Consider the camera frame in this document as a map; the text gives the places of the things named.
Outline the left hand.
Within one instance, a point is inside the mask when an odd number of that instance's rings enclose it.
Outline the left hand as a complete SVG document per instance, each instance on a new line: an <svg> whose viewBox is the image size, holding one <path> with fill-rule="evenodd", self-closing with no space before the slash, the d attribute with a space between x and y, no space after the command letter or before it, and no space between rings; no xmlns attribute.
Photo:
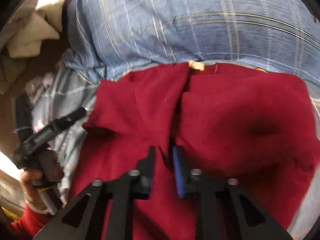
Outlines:
<svg viewBox="0 0 320 240"><path fill-rule="evenodd" d="M20 185L25 199L27 200L27 204L36 211L45 211L47 209L33 185L35 180L40 180L41 178L42 172L33 168L28 168L21 174Z"/></svg>

